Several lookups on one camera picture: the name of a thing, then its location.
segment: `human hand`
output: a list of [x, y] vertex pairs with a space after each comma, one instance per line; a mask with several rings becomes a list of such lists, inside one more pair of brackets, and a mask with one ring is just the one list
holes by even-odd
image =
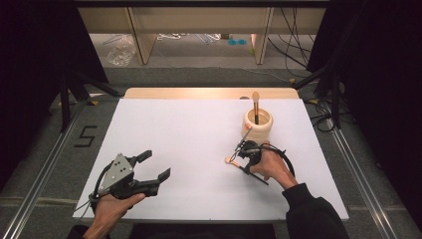
[[261, 161], [258, 164], [251, 166], [249, 170], [252, 173], [260, 173], [264, 176], [264, 180], [266, 181], [270, 179], [270, 177], [273, 177], [285, 190], [298, 185], [295, 177], [286, 167], [285, 162], [274, 151], [262, 149]]
[[143, 200], [143, 198], [145, 198], [143, 193], [133, 195], [124, 200], [119, 200], [110, 194], [103, 196], [97, 205], [93, 225], [84, 234], [84, 238], [105, 238], [126, 211]]

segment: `plastic bag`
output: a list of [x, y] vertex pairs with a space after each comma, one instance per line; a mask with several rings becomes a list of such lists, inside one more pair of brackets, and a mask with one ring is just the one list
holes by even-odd
[[133, 59], [135, 52], [133, 43], [128, 39], [128, 36], [124, 36], [118, 40], [115, 47], [108, 53], [106, 60], [115, 66], [126, 67]]

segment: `metal rail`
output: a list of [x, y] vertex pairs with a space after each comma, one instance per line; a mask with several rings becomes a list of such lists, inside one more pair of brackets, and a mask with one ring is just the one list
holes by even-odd
[[46, 162], [44, 163], [43, 167], [38, 173], [37, 178], [32, 184], [31, 189], [25, 196], [21, 206], [10, 221], [6, 233], [3, 236], [3, 239], [19, 238], [22, 230], [25, 227], [26, 222], [29, 219], [29, 216], [32, 213], [32, 210], [35, 207], [35, 204], [37, 203], [39, 196], [41, 195], [41, 192], [44, 189], [44, 186], [46, 185], [51, 173], [53, 172], [56, 166], [57, 161], [60, 158], [60, 155], [62, 154], [62, 151], [69, 139], [69, 136], [72, 134], [75, 123], [78, 119], [80, 112], [84, 108], [84, 105], [85, 102], [77, 103], [76, 108], [72, 114], [71, 122], [69, 123], [66, 130], [60, 133], [53, 149], [50, 151]]
[[[332, 120], [328, 120], [328, 124], [333, 126]], [[372, 218], [378, 227], [378, 231], [381, 234], [382, 238], [385, 239], [395, 239], [398, 238], [392, 228], [390, 219], [388, 215], [385, 213], [385, 210], [382, 208], [381, 203], [378, 201], [375, 193], [372, 190], [368, 180], [366, 179], [365, 174], [363, 173], [362, 169], [360, 168], [359, 163], [356, 160], [350, 146], [347, 143], [341, 129], [334, 128], [333, 137], [335, 142], [338, 145], [338, 148], [341, 151], [341, 154], [344, 158], [344, 161], [347, 164], [348, 169], [350, 170], [351, 175], [357, 185], [357, 188], [360, 191], [360, 194], [363, 197], [363, 200], [372, 215]]]

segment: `white tabletop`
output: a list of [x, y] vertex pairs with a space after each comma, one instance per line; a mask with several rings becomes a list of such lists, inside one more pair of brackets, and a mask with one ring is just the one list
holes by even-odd
[[[118, 153], [137, 156], [151, 149], [152, 157], [138, 163], [134, 178], [156, 179], [171, 167], [158, 195], [145, 198], [123, 219], [159, 222], [264, 222], [286, 219], [289, 205], [283, 188], [270, 179], [267, 186], [233, 165], [226, 156], [241, 139], [244, 100], [119, 100], [96, 163], [78, 207], [87, 202], [104, 167]], [[298, 182], [315, 197], [329, 201], [341, 219], [348, 214], [334, 184], [302, 100], [260, 100], [274, 124], [271, 144], [286, 149]], [[236, 161], [246, 165], [247, 159]], [[74, 213], [83, 215], [84, 209]], [[94, 217], [89, 209], [84, 216]]]

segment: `printed number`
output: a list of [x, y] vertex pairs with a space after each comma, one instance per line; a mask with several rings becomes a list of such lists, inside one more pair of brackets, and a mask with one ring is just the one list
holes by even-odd
[[93, 143], [94, 138], [96, 138], [95, 136], [86, 136], [85, 134], [85, 130], [87, 130], [87, 128], [97, 128], [95, 125], [86, 125], [84, 126], [84, 129], [82, 129], [81, 135], [79, 138], [89, 138], [90, 142], [88, 144], [75, 144], [75, 147], [91, 147], [91, 143]]

